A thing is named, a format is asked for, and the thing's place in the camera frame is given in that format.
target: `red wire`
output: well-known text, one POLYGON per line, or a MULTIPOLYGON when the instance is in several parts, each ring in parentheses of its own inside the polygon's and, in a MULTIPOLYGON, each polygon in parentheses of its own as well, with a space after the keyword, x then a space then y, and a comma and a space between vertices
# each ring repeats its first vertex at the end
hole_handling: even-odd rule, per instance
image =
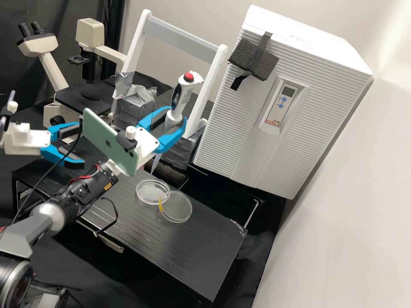
POLYGON ((82 175, 82 176, 79 176, 78 178, 73 178, 73 179, 70 180, 70 182, 69 182, 68 184, 71 185, 71 184, 74 183, 75 181, 92 178, 94 175, 97 174, 97 172, 100 171, 100 166, 99 166, 98 164, 94 164, 93 166, 96 166, 96 167, 97 167, 97 171, 94 172, 92 175, 82 175))

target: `white wall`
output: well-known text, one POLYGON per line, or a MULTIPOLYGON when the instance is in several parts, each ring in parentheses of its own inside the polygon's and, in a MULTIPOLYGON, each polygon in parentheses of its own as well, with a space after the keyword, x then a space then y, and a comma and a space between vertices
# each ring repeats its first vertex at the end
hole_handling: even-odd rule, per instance
MULTIPOLYGON (((364 55, 372 70, 381 66, 381 57, 366 54, 384 34, 384 23, 395 0, 207 0, 153 1, 127 0, 120 40, 120 51, 130 46, 139 16, 150 9, 154 16, 214 44, 226 44, 231 54, 251 4, 259 5, 308 25, 347 39, 364 55)), ((174 86, 178 77, 192 69, 206 75, 209 65, 154 38, 148 38, 137 70, 174 86)), ((226 65, 223 66, 210 98, 215 99, 226 65)))
POLYGON ((253 308, 411 306, 411 1, 397 4, 365 51, 385 66, 277 234, 253 308))

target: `black foam block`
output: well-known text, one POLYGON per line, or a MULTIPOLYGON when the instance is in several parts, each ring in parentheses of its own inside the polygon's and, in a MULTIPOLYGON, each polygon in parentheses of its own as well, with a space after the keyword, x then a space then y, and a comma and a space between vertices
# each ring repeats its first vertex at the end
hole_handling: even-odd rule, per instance
POLYGON ((264 81, 267 80, 270 76, 279 58, 265 50, 260 61, 256 64, 255 68, 250 69, 249 63, 253 59, 253 56, 257 48, 258 45, 246 39, 242 39, 238 43, 237 47, 231 54, 228 61, 238 66, 239 68, 251 71, 254 77, 264 81))

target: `white appliance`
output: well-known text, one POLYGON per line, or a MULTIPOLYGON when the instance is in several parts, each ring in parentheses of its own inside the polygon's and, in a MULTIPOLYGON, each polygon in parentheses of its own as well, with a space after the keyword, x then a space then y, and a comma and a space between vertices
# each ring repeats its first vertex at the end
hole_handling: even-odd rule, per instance
POLYGON ((270 77, 229 64, 194 164, 293 199, 332 138, 361 101, 372 72, 344 39, 252 5, 238 36, 279 57, 270 77))

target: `control panel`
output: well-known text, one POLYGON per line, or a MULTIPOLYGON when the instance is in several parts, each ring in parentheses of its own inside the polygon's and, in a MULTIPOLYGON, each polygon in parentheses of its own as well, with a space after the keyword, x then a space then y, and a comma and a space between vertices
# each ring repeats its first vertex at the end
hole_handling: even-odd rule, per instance
POLYGON ((273 98, 274 103, 272 104, 271 110, 265 118, 264 122, 276 127, 280 127, 284 116, 286 115, 293 99, 298 93, 298 90, 298 87, 294 85, 283 83, 277 97, 273 98))

